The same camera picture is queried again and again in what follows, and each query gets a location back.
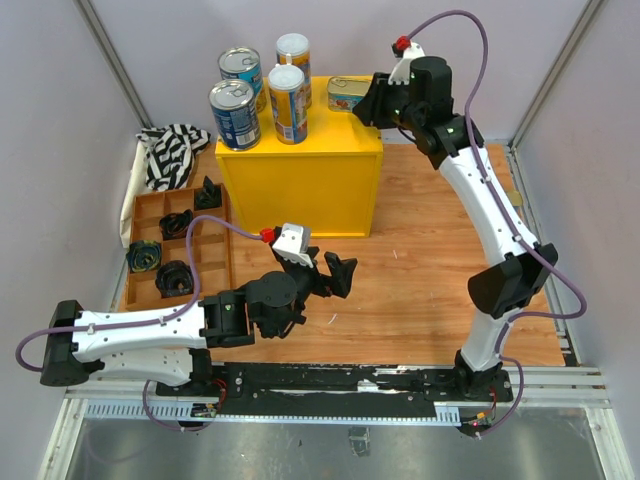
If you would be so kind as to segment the gold oval tin can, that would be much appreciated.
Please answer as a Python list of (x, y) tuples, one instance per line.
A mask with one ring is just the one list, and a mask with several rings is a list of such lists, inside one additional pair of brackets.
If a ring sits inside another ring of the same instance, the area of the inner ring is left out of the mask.
[(328, 107), (332, 111), (351, 112), (364, 98), (371, 81), (355, 77), (334, 76), (328, 80)]

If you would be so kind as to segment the colourful tall can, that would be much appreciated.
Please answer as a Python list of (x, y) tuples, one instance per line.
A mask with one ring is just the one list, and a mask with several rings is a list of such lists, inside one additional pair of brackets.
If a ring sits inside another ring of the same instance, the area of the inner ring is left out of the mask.
[(304, 79), (303, 72), (290, 64), (277, 64), (267, 77), (276, 135), (285, 144), (299, 144), (307, 137)]

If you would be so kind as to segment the white lid clear jar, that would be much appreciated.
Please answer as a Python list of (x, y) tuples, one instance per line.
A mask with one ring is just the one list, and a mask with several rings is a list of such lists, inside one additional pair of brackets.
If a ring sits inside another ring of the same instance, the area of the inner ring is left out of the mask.
[(306, 95), (306, 107), (312, 105), (311, 86), (311, 55), (308, 38), (300, 33), (287, 33), (276, 41), (276, 55), (279, 64), (288, 61), (298, 67), (304, 74), (304, 92)]

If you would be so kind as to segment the blue label tin can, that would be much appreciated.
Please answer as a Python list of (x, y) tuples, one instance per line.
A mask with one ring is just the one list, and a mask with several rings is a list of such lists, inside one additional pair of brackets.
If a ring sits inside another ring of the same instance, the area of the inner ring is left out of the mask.
[(219, 56), (218, 66), (223, 79), (241, 79), (251, 85), (256, 110), (262, 112), (267, 99), (258, 52), (250, 47), (229, 48)]

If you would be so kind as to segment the dark blue tin can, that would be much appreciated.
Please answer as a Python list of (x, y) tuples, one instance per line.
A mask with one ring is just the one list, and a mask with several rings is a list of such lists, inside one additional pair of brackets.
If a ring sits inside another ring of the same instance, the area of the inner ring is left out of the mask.
[(209, 93), (209, 103), (222, 143), (231, 150), (256, 146), (261, 131), (252, 86), (242, 79), (224, 79)]

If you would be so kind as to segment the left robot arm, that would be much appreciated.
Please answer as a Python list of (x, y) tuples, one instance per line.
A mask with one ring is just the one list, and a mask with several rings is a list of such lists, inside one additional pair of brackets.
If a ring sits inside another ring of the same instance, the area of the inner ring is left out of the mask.
[(98, 374), (182, 386), (207, 393), (214, 383), (209, 351), (286, 338), (306, 321), (312, 296), (349, 295), (357, 260), (327, 252), (327, 274), (278, 256), (281, 268), (192, 305), (124, 313), (92, 312), (75, 300), (56, 306), (46, 331), (40, 382), (66, 387)]

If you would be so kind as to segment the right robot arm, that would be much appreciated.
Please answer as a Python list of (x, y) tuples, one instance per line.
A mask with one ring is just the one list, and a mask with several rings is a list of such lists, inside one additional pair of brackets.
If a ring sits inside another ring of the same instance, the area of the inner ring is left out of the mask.
[(476, 230), (488, 266), (467, 282), (475, 315), (452, 377), (455, 392), (474, 400), (498, 380), (510, 324), (541, 290), (558, 253), (521, 223), (470, 115), (454, 112), (451, 87), (452, 70), (444, 59), (403, 60), (390, 74), (374, 73), (353, 112), (366, 126), (409, 131)]

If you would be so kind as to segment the yellow wooden box counter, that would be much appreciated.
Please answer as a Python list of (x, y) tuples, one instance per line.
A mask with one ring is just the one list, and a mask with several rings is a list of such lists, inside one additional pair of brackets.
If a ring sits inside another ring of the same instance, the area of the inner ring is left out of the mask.
[(261, 139), (246, 151), (222, 142), (215, 157), (240, 226), (252, 233), (294, 223), (314, 237), (370, 234), (383, 145), (377, 129), (329, 107), (326, 76), (312, 80), (307, 138), (294, 145), (276, 137), (272, 113), (259, 115)]

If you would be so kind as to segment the black rolled cloth lower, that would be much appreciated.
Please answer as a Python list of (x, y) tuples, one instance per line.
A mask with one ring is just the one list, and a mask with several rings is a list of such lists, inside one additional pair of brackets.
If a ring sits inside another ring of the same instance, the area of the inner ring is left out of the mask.
[(191, 295), (194, 279), (190, 267), (182, 260), (169, 261), (158, 269), (155, 286), (162, 298)]

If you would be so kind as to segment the black rolled cloth middle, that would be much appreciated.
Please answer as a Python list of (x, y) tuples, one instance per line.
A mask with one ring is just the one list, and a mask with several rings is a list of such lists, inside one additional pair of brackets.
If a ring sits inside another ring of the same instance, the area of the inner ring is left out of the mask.
[(191, 209), (165, 215), (159, 220), (162, 239), (168, 241), (185, 238), (192, 220), (193, 212)]

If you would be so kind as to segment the gold rectangular tin can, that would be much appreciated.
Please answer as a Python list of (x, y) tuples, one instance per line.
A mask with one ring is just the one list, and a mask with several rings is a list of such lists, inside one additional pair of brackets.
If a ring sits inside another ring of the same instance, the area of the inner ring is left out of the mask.
[(519, 191), (511, 190), (507, 193), (507, 197), (514, 208), (523, 206), (523, 198)]

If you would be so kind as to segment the wooden compartment tray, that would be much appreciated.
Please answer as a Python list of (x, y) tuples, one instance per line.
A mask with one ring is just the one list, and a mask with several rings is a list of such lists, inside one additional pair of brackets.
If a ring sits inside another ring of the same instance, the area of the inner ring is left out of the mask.
[[(159, 228), (159, 220), (169, 213), (191, 209), (193, 220), (201, 216), (211, 215), (228, 221), (230, 219), (230, 208), (228, 206), (228, 195), (224, 187), (221, 185), (223, 200), (221, 207), (196, 210), (194, 207), (194, 191), (200, 187), (149, 193), (135, 199), (130, 244), (138, 240), (160, 242), (162, 260), (157, 269), (143, 273), (130, 273), (127, 265), (127, 281), (121, 305), (123, 310), (138, 311), (181, 305), (191, 298), (193, 293), (191, 295), (162, 298), (155, 286), (156, 274), (162, 265), (172, 260), (182, 260), (189, 266), (186, 237), (164, 241)], [(191, 248), (198, 278), (200, 279), (200, 295), (202, 297), (233, 287), (230, 230), (217, 222), (203, 221), (194, 227)]]

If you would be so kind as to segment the blue yellow rolled cloth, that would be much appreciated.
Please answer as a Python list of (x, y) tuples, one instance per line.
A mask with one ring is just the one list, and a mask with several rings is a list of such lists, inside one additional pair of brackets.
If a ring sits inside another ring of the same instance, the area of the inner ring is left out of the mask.
[(155, 270), (161, 265), (161, 243), (151, 240), (135, 241), (129, 245), (126, 260), (130, 273)]

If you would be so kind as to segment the black white striped cloth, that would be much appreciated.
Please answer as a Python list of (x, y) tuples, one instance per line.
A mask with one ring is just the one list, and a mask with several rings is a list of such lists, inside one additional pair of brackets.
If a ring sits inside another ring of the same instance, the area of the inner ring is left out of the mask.
[(136, 138), (145, 149), (146, 187), (161, 192), (187, 186), (211, 134), (190, 124), (170, 124), (142, 129)]

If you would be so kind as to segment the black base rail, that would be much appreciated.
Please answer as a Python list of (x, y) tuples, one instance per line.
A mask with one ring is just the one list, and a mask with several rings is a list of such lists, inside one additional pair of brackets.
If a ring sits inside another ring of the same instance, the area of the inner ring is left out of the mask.
[(185, 385), (162, 383), (161, 397), (213, 398), (226, 389), (222, 412), (310, 418), (431, 417), (437, 402), (506, 403), (514, 398), (500, 369), (474, 387), (454, 368), (400, 365), (222, 363)]

